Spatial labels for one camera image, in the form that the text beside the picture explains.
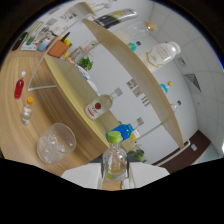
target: red object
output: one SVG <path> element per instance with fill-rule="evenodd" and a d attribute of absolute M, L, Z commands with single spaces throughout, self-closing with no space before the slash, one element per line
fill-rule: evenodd
<path fill-rule="evenodd" d="M 24 81 L 22 77 L 16 83 L 15 94 L 14 94 L 16 99 L 19 99 L 21 97 L 23 86 L 24 86 Z"/>

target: decorative item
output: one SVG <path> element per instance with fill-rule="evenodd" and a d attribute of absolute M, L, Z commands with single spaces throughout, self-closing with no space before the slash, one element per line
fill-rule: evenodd
<path fill-rule="evenodd" d="M 136 150 L 135 151 L 129 151 L 128 154 L 130 154 L 131 156 L 135 157 L 136 159 L 138 159 L 140 162 L 146 162 L 147 159 L 144 157 L 144 150 L 142 150 L 142 145 L 141 144 L 137 144 Z"/>
<path fill-rule="evenodd" d="M 93 66 L 93 62 L 89 60 L 89 57 L 84 57 L 80 59 L 78 65 L 84 68 L 86 71 L 89 71 Z"/>

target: glass bottle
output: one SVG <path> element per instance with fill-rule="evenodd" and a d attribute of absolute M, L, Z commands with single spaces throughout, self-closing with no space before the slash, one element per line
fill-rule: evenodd
<path fill-rule="evenodd" d="M 24 125 L 28 125 L 30 123 L 31 115 L 32 115 L 32 103 L 33 98 L 27 98 L 27 104 L 23 106 L 22 113 L 21 113 L 21 121 Z"/>
<path fill-rule="evenodd" d="M 113 104 L 113 99 L 122 95 L 121 89 L 117 88 L 110 95 L 100 95 L 85 108 L 85 114 L 91 120 L 97 119 L 99 116 L 108 111 Z"/>
<path fill-rule="evenodd" d="M 127 178 L 127 153 L 120 148 L 121 133 L 108 133 L 109 148 L 103 153 L 104 177 L 110 181 Z"/>
<path fill-rule="evenodd" d="M 164 84 L 160 84 L 160 87 L 161 89 L 163 90 L 164 94 L 167 94 L 168 93 L 168 89 L 170 88 L 170 86 L 172 86 L 173 83 L 171 81 L 169 81 L 167 83 L 167 85 L 164 85 Z"/>
<path fill-rule="evenodd" d="M 177 104 L 170 104 L 172 109 L 173 109 L 173 112 L 176 113 L 177 111 L 177 108 L 181 105 L 181 102 L 178 100 L 177 101 Z"/>
<path fill-rule="evenodd" d="M 120 124 L 112 131 L 119 131 L 121 133 L 121 142 L 131 137 L 131 134 L 136 130 L 140 125 L 144 124 L 142 118 L 138 118 L 136 121 L 131 122 L 130 124 Z"/>
<path fill-rule="evenodd" d="M 16 83 L 16 88 L 15 88 L 15 92 L 14 92 L 15 99 L 19 99 L 21 97 L 23 86 L 24 86 L 23 78 L 25 75 L 26 75 L 26 72 L 23 71 L 21 73 L 21 78 Z"/>

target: glassware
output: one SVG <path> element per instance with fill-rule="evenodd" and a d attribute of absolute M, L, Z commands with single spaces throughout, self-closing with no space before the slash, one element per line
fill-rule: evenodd
<path fill-rule="evenodd" d="M 109 148 L 103 153 L 104 178 L 109 182 L 124 180 L 127 175 L 127 153 L 120 148 L 121 133 L 108 133 Z"/>
<path fill-rule="evenodd" d="M 30 123 L 30 119 L 32 116 L 32 103 L 33 98 L 27 98 L 27 104 L 23 106 L 22 113 L 21 113 L 21 121 L 24 125 L 28 125 Z"/>
<path fill-rule="evenodd" d="M 85 108 L 86 116 L 91 120 L 96 120 L 99 116 L 108 111 L 113 104 L 113 99 L 122 95 L 121 89 L 117 88 L 110 95 L 100 95 Z"/>
<path fill-rule="evenodd" d="M 37 144 L 37 154 L 48 164 L 57 163 L 76 147 L 76 138 L 69 127 L 61 123 L 51 125 Z"/>

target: plastic container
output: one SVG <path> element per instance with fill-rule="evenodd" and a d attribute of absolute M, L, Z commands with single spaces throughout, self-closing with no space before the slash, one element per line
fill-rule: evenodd
<path fill-rule="evenodd" d="M 26 75 L 26 72 L 21 73 L 21 78 L 17 81 L 16 87 L 15 87 L 15 92 L 14 92 L 14 97 L 15 99 L 20 99 L 22 91 L 23 91 L 23 86 L 24 86 L 24 81 L 23 78 Z"/>
<path fill-rule="evenodd" d="M 39 50 L 39 51 L 44 51 L 50 42 L 51 42 L 50 39 L 46 38 L 46 39 L 40 44 L 40 46 L 38 47 L 38 50 Z"/>
<path fill-rule="evenodd" d="M 136 130 L 140 125 L 144 124 L 142 119 L 138 119 L 130 124 L 120 124 L 112 131 L 119 131 L 121 133 L 121 142 L 131 137 L 131 134 L 134 130 Z"/>
<path fill-rule="evenodd" d="M 167 94 L 168 93 L 168 89 L 170 88 L 170 86 L 172 86 L 173 83 L 171 81 L 169 81 L 167 83 L 167 85 L 164 85 L 164 84 L 160 84 L 160 87 L 161 89 L 163 90 L 164 94 Z"/>
<path fill-rule="evenodd" d="M 181 102 L 180 102 L 180 100 L 178 100 L 176 104 L 170 104 L 170 105 L 171 105 L 171 107 L 173 109 L 173 112 L 176 113 L 178 107 L 181 105 Z"/>
<path fill-rule="evenodd" d="M 141 53 L 138 57 L 144 62 L 150 72 L 154 72 L 169 63 L 181 52 L 176 42 L 162 43 L 154 46 L 148 51 Z"/>
<path fill-rule="evenodd" d="M 22 121 L 22 124 L 24 125 L 28 125 L 30 123 L 30 119 L 32 116 L 32 103 L 33 103 L 33 98 L 28 97 L 27 104 L 24 105 L 22 108 L 21 121 Z"/>

